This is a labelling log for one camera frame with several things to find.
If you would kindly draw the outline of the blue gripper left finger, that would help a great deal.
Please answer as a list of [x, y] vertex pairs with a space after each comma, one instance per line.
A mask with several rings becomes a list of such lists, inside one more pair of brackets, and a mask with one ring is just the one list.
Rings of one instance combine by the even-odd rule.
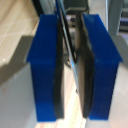
[[27, 61], [31, 65], [37, 121], [63, 118], [63, 34], [56, 15], [40, 17]]

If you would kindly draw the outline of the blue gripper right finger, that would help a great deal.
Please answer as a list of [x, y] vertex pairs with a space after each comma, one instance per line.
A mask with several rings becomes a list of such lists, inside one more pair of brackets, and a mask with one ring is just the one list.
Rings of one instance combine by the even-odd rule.
[[122, 57], [97, 14], [77, 15], [75, 37], [83, 116], [91, 120], [107, 120]]

